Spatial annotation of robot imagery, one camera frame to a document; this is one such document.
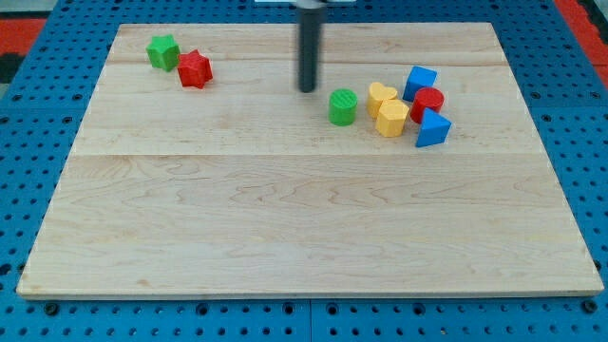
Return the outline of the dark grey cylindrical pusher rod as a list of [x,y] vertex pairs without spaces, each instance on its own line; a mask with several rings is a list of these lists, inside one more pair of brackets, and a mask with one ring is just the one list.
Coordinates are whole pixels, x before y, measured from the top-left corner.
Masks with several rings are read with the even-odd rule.
[[315,91],[317,86],[319,50],[325,4],[315,0],[297,0],[297,79],[303,93]]

